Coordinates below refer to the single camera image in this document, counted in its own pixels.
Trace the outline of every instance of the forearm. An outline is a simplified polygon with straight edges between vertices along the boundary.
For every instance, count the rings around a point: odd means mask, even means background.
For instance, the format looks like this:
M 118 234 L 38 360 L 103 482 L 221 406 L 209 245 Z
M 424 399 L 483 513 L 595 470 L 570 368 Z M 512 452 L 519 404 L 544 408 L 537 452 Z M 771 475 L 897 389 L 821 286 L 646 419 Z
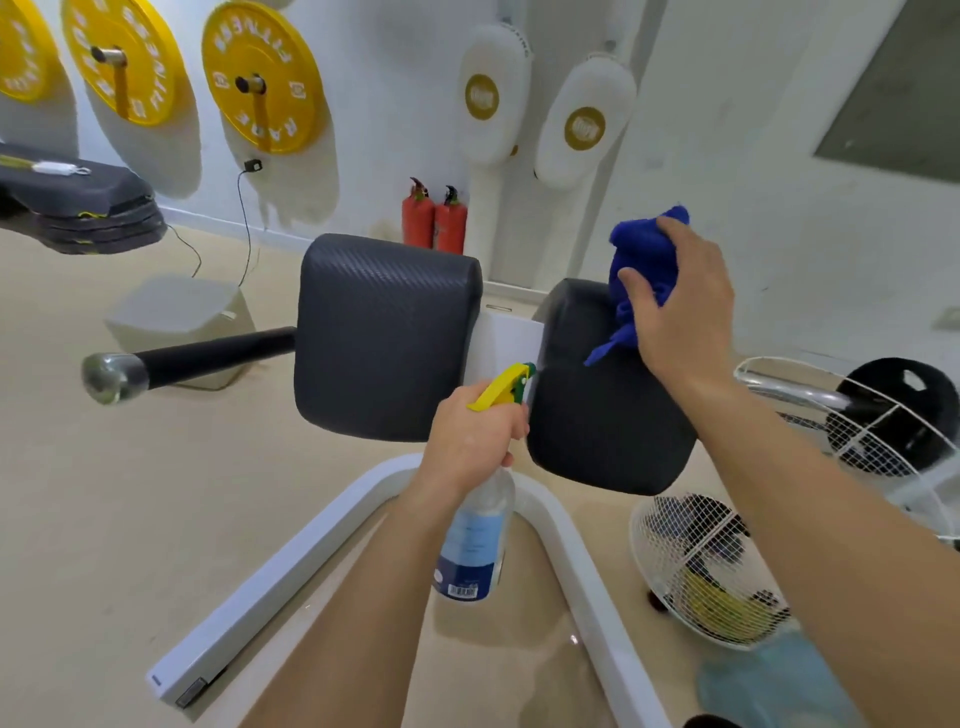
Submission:
M 674 396 L 794 614 L 872 724 L 955 724 L 960 558 L 739 385 Z
M 390 728 L 403 719 L 430 583 L 458 503 L 414 482 L 244 725 Z

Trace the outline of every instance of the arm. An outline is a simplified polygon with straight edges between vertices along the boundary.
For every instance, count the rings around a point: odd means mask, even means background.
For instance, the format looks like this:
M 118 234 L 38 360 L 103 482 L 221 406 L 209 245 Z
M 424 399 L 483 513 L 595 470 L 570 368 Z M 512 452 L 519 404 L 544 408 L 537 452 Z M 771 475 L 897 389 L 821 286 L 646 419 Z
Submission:
M 719 248 L 659 219 L 680 276 L 658 308 L 633 270 L 640 353 L 697 429 L 807 636 L 871 725 L 960 721 L 960 558 L 844 473 L 730 372 Z
M 453 514 L 526 434 L 525 407 L 467 405 L 487 382 L 441 403 L 420 468 L 317 617 L 245 728 L 391 728 L 403 720 L 433 570 Z

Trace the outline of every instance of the red fire extinguisher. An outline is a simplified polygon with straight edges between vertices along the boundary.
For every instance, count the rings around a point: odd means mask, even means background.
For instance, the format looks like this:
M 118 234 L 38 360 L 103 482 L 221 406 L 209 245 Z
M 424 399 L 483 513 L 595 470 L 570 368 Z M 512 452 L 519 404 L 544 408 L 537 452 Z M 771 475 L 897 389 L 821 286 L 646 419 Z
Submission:
M 403 201 L 403 244 L 417 248 L 433 247 L 433 221 L 436 206 L 423 182 L 411 177 L 414 186 Z
M 446 186 L 444 203 L 437 207 L 437 250 L 464 254 L 467 235 L 467 206 L 460 202 L 457 188 Z

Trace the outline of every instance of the wall outlet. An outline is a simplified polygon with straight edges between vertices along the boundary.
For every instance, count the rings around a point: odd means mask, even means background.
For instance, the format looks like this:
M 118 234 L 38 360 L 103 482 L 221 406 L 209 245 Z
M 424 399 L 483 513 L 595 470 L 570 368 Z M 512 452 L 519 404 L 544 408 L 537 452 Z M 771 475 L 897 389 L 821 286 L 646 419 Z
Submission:
M 945 308 L 940 318 L 933 322 L 940 331 L 960 331 L 960 305 Z

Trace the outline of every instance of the blue cloth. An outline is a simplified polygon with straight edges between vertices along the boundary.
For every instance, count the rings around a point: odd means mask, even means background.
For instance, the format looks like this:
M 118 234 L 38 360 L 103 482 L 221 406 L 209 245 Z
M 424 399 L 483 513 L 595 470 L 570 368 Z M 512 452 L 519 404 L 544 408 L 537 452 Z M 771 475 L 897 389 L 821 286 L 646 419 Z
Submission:
M 682 205 L 671 207 L 662 216 L 690 224 L 690 213 Z M 658 305 L 666 303 L 673 293 L 673 287 L 677 285 L 677 249 L 670 238 L 660 232 L 657 218 L 620 223 L 610 233 L 610 241 L 616 248 L 610 267 L 610 298 L 616 306 L 618 328 L 610 341 L 594 349 L 587 357 L 584 363 L 589 367 L 600 361 L 613 347 L 636 349 L 634 309 L 630 305 L 627 289 L 616 276 L 621 268 L 639 271 L 653 288 Z

